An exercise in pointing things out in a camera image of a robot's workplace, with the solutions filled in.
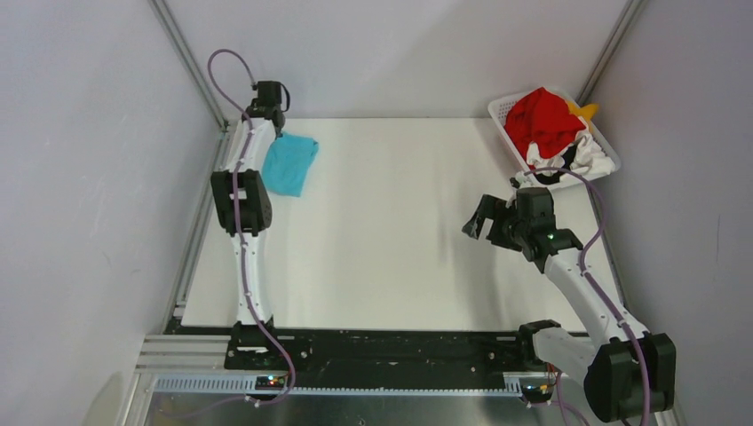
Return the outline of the teal t shirt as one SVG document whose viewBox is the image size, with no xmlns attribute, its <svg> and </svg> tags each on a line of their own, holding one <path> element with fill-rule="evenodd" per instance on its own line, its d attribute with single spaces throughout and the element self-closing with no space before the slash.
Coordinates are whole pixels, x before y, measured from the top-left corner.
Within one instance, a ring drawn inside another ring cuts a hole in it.
<svg viewBox="0 0 753 426">
<path fill-rule="evenodd" d="M 314 138 L 283 132 L 271 144 L 263 164 L 266 189 L 282 196 L 300 197 L 318 153 L 319 143 Z"/>
</svg>

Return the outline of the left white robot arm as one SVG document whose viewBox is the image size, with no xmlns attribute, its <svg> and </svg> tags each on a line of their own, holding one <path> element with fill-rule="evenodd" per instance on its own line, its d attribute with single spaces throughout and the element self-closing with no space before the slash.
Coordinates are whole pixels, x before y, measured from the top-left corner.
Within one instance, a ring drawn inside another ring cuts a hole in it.
<svg viewBox="0 0 753 426">
<path fill-rule="evenodd" d="M 237 265 L 238 310 L 232 339 L 259 369 L 273 367 L 280 345 L 273 336 L 273 314 L 266 278 L 265 245 L 273 207 L 261 169 L 281 135 L 289 92 L 277 81 L 254 83 L 255 98 L 242 112 L 226 165 L 210 176 L 214 206 L 228 234 Z"/>
</svg>

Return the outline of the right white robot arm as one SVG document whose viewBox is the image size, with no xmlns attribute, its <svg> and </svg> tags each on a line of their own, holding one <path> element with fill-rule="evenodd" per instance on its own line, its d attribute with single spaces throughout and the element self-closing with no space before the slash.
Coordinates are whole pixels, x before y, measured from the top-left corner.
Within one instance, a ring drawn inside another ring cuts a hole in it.
<svg viewBox="0 0 753 426">
<path fill-rule="evenodd" d="M 676 345 L 667 334 L 651 332 L 598 284 L 585 245 L 558 226 L 551 192 L 522 188 L 512 200 L 484 194 L 463 234 L 477 240 L 486 221 L 492 223 L 487 241 L 533 264 L 566 298 L 590 338 L 582 342 L 554 321 L 527 323 L 515 348 L 519 364 L 531 371 L 551 364 L 579 382 L 602 422 L 644 421 L 673 409 Z"/>
</svg>

